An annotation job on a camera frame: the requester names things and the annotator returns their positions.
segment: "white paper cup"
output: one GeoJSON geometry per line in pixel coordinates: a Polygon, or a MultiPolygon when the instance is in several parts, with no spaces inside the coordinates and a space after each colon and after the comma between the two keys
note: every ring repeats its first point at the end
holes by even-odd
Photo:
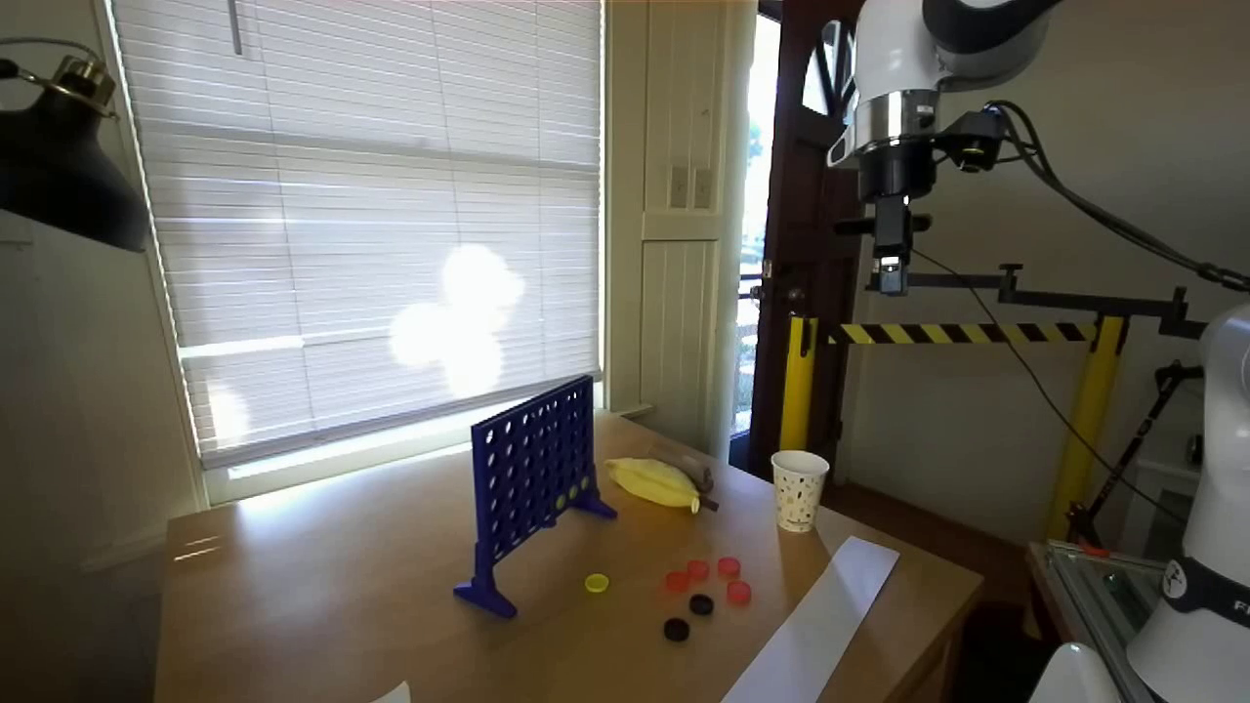
{"type": "Polygon", "coordinates": [[[829,460],[804,451],[773,452],[777,527],[813,530],[829,460]]]}

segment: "connect four grid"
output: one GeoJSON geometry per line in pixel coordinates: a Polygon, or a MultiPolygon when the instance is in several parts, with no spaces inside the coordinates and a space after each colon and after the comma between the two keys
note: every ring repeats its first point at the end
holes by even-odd
{"type": "Polygon", "coordinates": [[[475,431],[475,501],[476,546],[475,577],[458,598],[516,617],[516,607],[495,590],[493,565],[529,534],[550,527],[566,506],[613,520],[594,480],[594,378],[583,375],[549,395],[534,395],[475,431]]]}

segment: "window blinds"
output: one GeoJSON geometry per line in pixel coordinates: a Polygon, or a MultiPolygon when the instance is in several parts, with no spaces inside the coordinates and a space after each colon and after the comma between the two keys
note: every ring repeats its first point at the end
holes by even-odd
{"type": "Polygon", "coordinates": [[[594,0],[115,0],[202,465],[598,367],[594,0]]]}

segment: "wooden table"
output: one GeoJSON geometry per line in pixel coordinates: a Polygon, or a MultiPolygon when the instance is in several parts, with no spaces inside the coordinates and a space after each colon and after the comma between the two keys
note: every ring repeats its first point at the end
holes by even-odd
{"type": "MultiPolygon", "coordinates": [[[[821,534],[782,534],[769,484],[635,422],[603,418],[598,456],[710,474],[718,513],[666,513],[603,480],[613,523],[566,513],[495,565],[516,622],[450,592],[475,565],[468,452],[176,520],[157,698],[372,703],[395,684],[455,703],[723,698],[825,572],[821,534]],[[718,598],[687,644],[670,644],[662,626],[684,598],[666,592],[666,575],[717,555],[741,560],[756,600],[718,598]],[[613,577],[611,592],[583,590],[590,572],[613,577]]],[[[981,575],[838,523],[904,555],[825,698],[942,695],[981,575]]]]}

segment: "yellow banana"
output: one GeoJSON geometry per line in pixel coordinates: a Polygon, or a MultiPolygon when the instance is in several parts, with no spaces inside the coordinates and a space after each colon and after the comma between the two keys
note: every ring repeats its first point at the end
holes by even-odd
{"type": "Polygon", "coordinates": [[[701,513],[696,480],[666,460],[618,456],[611,478],[648,505],[701,513]]]}

